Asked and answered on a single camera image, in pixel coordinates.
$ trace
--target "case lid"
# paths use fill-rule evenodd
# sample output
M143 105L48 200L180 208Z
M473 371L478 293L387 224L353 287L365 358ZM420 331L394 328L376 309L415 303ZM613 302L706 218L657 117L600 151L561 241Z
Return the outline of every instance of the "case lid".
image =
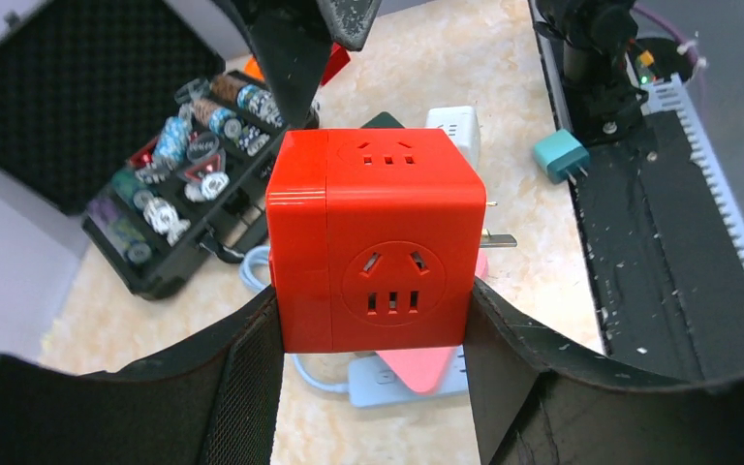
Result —
M0 42L0 168L78 214L224 61L163 0L50 0Z

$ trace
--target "light blue power strip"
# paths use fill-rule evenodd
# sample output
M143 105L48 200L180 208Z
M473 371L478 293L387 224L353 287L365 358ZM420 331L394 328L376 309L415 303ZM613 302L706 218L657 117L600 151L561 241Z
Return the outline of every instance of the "light blue power strip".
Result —
M446 377L431 395L419 395L406 387L379 356L367 356L350 362L348 370L349 401L366 409L436 399L469 391L463 347L454 352Z

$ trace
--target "beige table surface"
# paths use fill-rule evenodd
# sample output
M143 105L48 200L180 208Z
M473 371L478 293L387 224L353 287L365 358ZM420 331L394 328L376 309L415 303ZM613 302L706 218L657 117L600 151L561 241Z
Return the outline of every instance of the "beige table surface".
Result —
M554 128L526 0L437 0L377 20L318 99L324 127L358 127L389 111L422 127L435 107L472 105L481 124L486 226L517 249L488 250L487 282L517 308L595 350L600 339L572 204L530 155ZM39 362L72 373L114 371L180 341L251 298L237 269L209 260L177 297L131 296L90 247ZM304 356L314 375L343 381L355 355ZM273 464L474 464L469 399L359 411L307 386L287 360Z

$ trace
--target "bolt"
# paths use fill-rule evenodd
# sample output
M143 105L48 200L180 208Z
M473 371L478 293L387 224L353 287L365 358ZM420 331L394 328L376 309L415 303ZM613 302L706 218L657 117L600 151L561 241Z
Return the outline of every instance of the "bolt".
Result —
M617 123L614 121L609 121L604 124L604 133L606 134L614 134L617 132Z

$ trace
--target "open black case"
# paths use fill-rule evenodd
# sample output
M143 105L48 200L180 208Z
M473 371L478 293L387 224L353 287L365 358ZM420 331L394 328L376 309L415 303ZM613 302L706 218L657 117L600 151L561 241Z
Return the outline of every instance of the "open black case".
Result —
M83 213L98 197L91 205L103 205L91 208L83 228L131 293L169 297L210 253L227 260L226 251L246 252L266 239L259 201L288 126L276 128L237 106L227 107L270 140L251 157L222 142L230 184L214 201L187 201L178 170L153 185L191 222L174 245L108 186L177 115L178 88L224 71L224 60L163 0L55 0L13 19L0 42L0 169L66 215ZM317 125L317 115L311 112L307 125ZM112 211L111 221L95 213L101 209ZM125 234L113 228L119 222ZM239 223L244 233L223 245ZM131 242L145 244L149 260L128 260Z

